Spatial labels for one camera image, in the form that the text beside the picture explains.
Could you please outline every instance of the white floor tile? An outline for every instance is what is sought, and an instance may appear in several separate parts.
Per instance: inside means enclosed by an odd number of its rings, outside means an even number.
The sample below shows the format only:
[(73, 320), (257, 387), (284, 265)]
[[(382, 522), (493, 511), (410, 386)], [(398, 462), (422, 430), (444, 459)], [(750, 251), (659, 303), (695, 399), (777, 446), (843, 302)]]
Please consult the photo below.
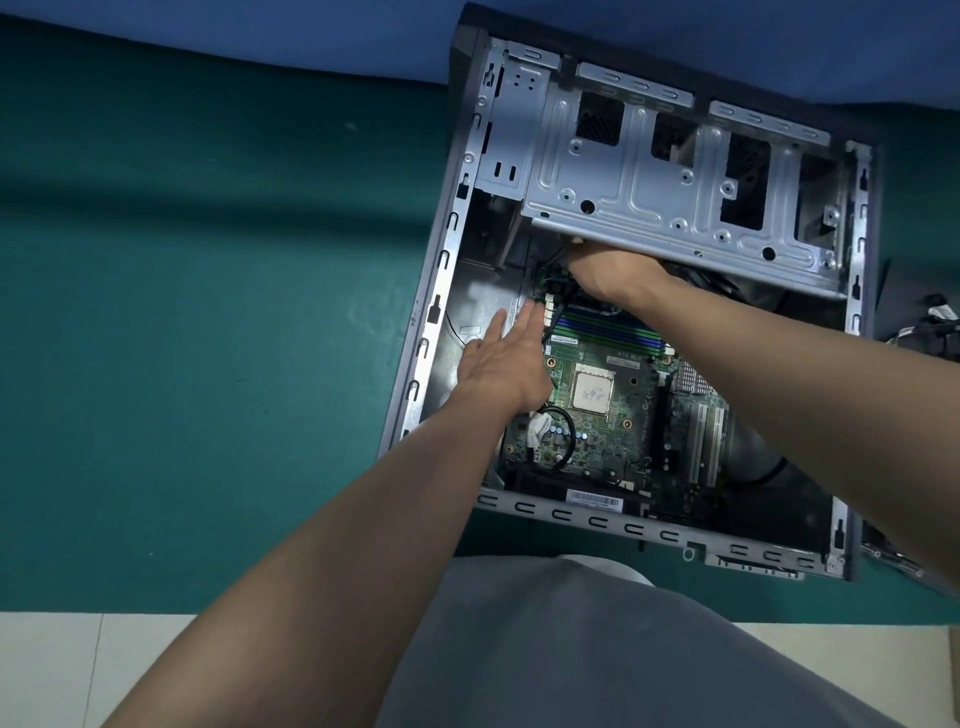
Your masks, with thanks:
[(84, 728), (98, 728), (193, 615), (104, 615)]
[(946, 627), (737, 626), (907, 728), (957, 728)]
[(101, 615), (0, 612), (4, 728), (81, 728)]

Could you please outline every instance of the open computer case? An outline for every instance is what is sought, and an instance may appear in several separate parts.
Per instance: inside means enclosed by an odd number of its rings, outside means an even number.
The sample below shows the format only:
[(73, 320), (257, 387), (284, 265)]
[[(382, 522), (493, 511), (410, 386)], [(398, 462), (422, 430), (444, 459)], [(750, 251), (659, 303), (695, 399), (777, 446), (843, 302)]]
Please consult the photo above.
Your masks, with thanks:
[(510, 324), (534, 297), (547, 306), (550, 404), (565, 414), (511, 423), (476, 507), (718, 567), (852, 578), (859, 518), (766, 448), (657, 332), (580, 291), (562, 241), (644, 252), (719, 295), (871, 336), (877, 131), (472, 4), (449, 83), (444, 186), (380, 453), (443, 404), (493, 312)]

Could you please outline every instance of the chip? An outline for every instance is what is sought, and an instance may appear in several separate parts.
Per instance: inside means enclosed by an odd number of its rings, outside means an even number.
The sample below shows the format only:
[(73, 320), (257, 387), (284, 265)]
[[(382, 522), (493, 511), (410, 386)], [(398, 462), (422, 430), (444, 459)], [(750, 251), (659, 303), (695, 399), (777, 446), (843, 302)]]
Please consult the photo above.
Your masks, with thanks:
[(605, 376), (578, 372), (573, 385), (573, 406), (585, 412), (606, 415), (610, 409), (613, 380)]

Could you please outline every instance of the barcode label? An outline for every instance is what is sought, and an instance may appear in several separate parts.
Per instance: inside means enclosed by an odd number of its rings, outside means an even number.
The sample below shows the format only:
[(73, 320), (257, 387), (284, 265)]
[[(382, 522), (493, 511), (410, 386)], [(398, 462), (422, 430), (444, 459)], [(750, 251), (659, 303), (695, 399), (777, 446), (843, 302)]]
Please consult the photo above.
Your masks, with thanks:
[(630, 367), (631, 369), (640, 368), (640, 362), (631, 361), (630, 359), (621, 359), (619, 356), (608, 356), (607, 363), (614, 364), (618, 367)]
[(623, 513), (622, 497), (599, 496), (596, 493), (568, 490), (566, 492), (566, 502), (575, 505), (585, 505), (588, 508), (599, 508), (602, 511)]

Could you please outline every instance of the teal mat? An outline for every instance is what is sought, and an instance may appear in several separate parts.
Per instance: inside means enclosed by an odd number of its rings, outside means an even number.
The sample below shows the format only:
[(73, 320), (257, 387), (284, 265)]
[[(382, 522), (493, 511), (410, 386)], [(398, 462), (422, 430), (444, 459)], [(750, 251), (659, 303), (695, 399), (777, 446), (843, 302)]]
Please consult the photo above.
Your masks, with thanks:
[[(373, 460), (445, 90), (8, 18), (0, 69), (0, 609), (196, 612)], [(957, 117), (869, 113), (885, 252), (957, 260)], [(877, 567), (789, 584), (486, 513), (461, 548), (611, 556), (731, 619), (960, 619)]]

